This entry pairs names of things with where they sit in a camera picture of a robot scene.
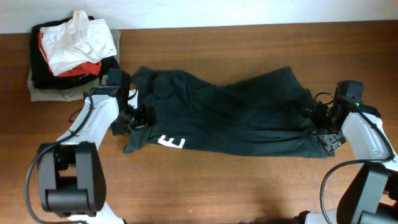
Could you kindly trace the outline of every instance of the black cloth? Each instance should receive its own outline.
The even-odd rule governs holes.
[[[139,105],[153,106],[157,125],[131,131],[125,153],[165,141],[184,149],[239,156],[328,157],[303,111],[313,106],[290,67],[232,85],[214,85],[180,70],[142,68],[133,76]]]
[[[32,81],[35,88],[39,89],[69,89],[76,86],[84,85],[98,77],[102,78],[104,74],[108,74],[110,68],[119,68],[119,64],[115,57],[111,56],[101,60],[101,71],[99,75],[85,74],[74,77],[56,77],[49,70],[48,63],[44,60],[39,50],[38,33],[41,27],[58,26],[64,22],[68,22],[71,18],[61,21],[46,22],[33,26],[30,37],[30,64],[32,67]]]

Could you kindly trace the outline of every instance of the white wall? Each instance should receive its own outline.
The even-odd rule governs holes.
[[[0,33],[29,32],[76,9],[111,29],[398,19],[398,0],[0,0]]]

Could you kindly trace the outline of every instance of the stack of folded clothes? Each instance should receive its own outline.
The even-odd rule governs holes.
[[[72,50],[65,47],[65,41],[70,44],[76,35],[81,35],[80,31],[68,27],[76,12],[73,18],[46,22],[32,28],[32,67],[28,79],[32,101],[80,100],[83,91],[98,86],[110,68],[119,68],[120,31],[109,30],[104,20],[79,12],[80,17],[86,17],[92,23],[91,30],[89,35],[85,35],[86,42],[72,43]]]

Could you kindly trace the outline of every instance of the white garment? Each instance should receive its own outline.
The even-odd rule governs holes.
[[[84,11],[59,26],[40,28],[42,45],[52,73],[57,76],[85,63],[98,63],[117,54],[105,20],[88,20]]]

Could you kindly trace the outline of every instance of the red cloth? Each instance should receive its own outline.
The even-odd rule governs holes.
[[[42,55],[45,59],[45,61],[47,62],[47,55],[44,52],[43,49],[43,45],[42,45],[42,36],[41,33],[39,32],[37,35],[39,35],[39,49],[42,52]],[[82,63],[78,66],[76,66],[75,68],[63,72],[59,75],[57,75],[58,77],[72,77],[72,76],[77,76],[77,75],[84,75],[84,74],[92,74],[92,75],[98,75],[100,73],[101,70],[101,61],[99,61],[98,63],[91,63],[91,62],[85,62]]]

